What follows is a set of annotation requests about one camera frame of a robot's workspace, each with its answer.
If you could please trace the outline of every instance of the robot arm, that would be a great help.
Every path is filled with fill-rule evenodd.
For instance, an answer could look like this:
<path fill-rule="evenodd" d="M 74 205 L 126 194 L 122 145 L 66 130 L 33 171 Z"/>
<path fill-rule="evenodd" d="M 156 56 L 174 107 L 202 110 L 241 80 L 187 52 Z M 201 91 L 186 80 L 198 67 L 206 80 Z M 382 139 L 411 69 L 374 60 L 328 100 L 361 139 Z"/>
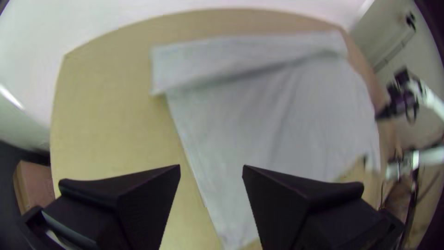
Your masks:
<path fill-rule="evenodd" d="M 385 118 L 398 115 L 409 108 L 415 109 L 416 112 L 418 106 L 424 106 L 433 110 L 444 122 L 443 101 L 422 80 L 412 76 L 407 69 L 397 73 L 395 79 L 396 84 L 388 88 L 391 103 L 384 111 Z M 406 152 L 401 160 L 387 166 L 386 179 L 398 180 L 402 175 L 410 174 L 419 166 L 441 163 L 444 163 L 444 146 Z"/>
<path fill-rule="evenodd" d="M 444 103 L 435 95 L 435 93 L 422 81 L 411 80 L 407 84 L 409 89 L 416 97 L 417 102 L 433 110 L 444 122 Z"/>

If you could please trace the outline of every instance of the cloth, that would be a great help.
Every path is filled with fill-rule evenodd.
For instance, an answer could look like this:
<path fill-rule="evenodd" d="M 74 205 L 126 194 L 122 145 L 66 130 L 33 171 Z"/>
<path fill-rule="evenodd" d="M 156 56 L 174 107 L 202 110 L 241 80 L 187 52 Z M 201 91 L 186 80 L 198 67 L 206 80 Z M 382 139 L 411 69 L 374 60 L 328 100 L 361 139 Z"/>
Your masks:
<path fill-rule="evenodd" d="M 167 101 L 225 249 L 258 237 L 244 164 L 333 181 L 357 157 L 380 168 L 374 110 L 338 31 L 225 37 L 154 48 Z"/>

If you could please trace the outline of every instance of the floor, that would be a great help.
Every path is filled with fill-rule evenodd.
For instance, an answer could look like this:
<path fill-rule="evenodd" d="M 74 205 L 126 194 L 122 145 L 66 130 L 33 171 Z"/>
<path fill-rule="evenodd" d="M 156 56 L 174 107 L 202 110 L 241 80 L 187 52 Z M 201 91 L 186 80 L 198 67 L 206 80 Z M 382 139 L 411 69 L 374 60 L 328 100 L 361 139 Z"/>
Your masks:
<path fill-rule="evenodd" d="M 49 165 L 49 156 L 31 153 L 0 141 L 0 249 L 31 249 L 15 222 L 20 217 L 12 175 L 20 160 Z"/>

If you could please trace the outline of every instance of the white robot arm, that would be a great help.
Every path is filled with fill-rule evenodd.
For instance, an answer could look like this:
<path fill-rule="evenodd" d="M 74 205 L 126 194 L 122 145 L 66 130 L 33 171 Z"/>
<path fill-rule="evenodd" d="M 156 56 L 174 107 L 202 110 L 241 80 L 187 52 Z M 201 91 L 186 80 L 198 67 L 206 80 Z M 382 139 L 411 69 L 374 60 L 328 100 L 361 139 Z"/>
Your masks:
<path fill-rule="evenodd" d="M 397 75 L 398 93 L 401 95 L 413 95 L 415 104 L 433 110 L 444 122 L 444 103 L 434 92 L 420 79 L 411 77 L 405 69 Z M 401 160 L 390 163 L 386 170 L 386 179 L 398 180 L 402 175 L 408 175 L 419 166 L 430 166 L 444 163 L 444 146 L 438 146 L 426 150 L 415 150 L 404 153 Z"/>

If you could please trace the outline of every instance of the table surface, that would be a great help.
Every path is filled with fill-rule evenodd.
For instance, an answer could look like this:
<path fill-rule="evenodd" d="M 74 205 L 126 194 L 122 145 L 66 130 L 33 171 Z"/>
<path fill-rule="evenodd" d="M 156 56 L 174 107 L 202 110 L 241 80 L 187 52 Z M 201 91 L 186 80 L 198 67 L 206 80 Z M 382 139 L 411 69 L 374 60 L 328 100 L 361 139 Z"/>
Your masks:
<path fill-rule="evenodd" d="M 207 10 L 163 16 L 99 37 L 65 55 L 51 127 L 56 196 L 60 179 L 101 179 L 181 165 L 181 180 L 161 249 L 221 248 L 185 157 L 165 97 L 150 96 L 153 46 L 241 34 L 283 34 L 340 28 L 300 15 L 259 10 Z M 374 105 L 383 95 L 373 71 L 344 34 L 349 61 L 365 79 Z M 380 124 L 383 167 L 392 148 L 391 127 Z M 363 198 L 379 206 L 381 175 L 357 159 L 338 181 L 362 181 Z M 260 249 L 257 240 L 246 249 Z"/>

